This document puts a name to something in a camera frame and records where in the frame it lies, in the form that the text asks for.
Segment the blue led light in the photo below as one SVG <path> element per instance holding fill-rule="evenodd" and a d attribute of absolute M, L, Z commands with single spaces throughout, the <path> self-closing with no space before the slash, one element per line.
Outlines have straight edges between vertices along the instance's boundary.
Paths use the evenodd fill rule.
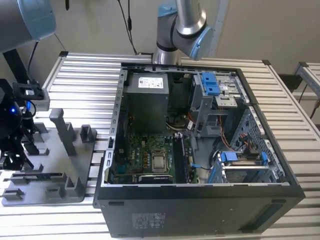
<path fill-rule="evenodd" d="M 29 101 L 26 102 L 26 109 L 29 111 L 31 107 L 31 103 Z"/>

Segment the green circuit board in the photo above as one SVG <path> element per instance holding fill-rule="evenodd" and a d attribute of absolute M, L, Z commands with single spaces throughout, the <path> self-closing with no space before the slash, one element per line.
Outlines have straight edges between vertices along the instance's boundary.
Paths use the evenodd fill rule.
<path fill-rule="evenodd" d="M 188 136 L 183 140 L 186 159 L 193 158 L 191 141 Z M 166 168 L 163 172 L 153 172 L 152 154 L 165 154 Z M 127 149 L 126 164 L 116 164 L 115 182 L 118 184 L 136 184 L 140 175 L 170 175 L 175 183 L 172 136 L 131 135 Z"/>

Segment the gray power supply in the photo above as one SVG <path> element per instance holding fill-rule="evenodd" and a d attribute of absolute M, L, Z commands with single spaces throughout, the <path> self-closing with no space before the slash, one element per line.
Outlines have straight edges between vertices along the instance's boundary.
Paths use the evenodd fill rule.
<path fill-rule="evenodd" d="M 167 74 L 133 73 L 127 81 L 123 95 L 132 119 L 130 127 L 136 133 L 163 133 L 169 99 Z"/>

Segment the white wall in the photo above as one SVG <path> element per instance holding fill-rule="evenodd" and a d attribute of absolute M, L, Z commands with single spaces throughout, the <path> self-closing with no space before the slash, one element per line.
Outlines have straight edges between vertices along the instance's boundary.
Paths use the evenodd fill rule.
<path fill-rule="evenodd" d="M 156 48 L 157 15 L 159 4 L 166 0 L 132 0 L 132 38 L 138 52 L 153 52 Z M 127 19 L 128 1 L 122 0 Z M 207 11 L 207 22 L 213 25 L 219 0 L 200 0 Z M 133 54 L 125 23 L 117 0 L 71 0 L 66 11 L 65 0 L 52 0 L 55 14 L 56 34 L 69 52 Z M 22 61 L 28 62 L 34 43 L 18 48 Z M 31 66 L 31 74 L 44 83 L 63 50 L 58 40 L 50 36 L 39 42 Z M 9 69 L 0 62 L 2 75 Z"/>
<path fill-rule="evenodd" d="M 230 0 L 217 57 L 267 59 L 278 73 L 320 63 L 319 0 Z"/>

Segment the aluminum table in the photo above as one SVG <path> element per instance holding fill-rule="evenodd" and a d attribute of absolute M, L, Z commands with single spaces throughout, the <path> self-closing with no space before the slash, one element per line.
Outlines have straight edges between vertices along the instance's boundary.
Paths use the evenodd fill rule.
<path fill-rule="evenodd" d="M 81 203 L 66 205 L 0 206 L 0 237 L 24 240 L 111 238 L 101 211 L 94 209 L 92 202 L 99 164 L 107 148 L 121 62 L 150 63 L 151 58 L 84 53 L 69 53 L 58 58 L 44 84 L 51 99 L 50 108 L 63 108 L 65 121 L 75 128 L 90 124 L 98 131 L 86 197 Z M 204 58 L 195 62 L 181 59 L 184 66 L 242 70 L 306 198 L 262 235 L 161 239 L 320 239 L 320 132 L 272 66 L 265 63 L 260 60 Z M 53 127 L 49 114 L 39 112 L 35 121 Z M 3 179 L 11 174 L 2 172 L 0 175 L 2 192 L 9 184 Z"/>

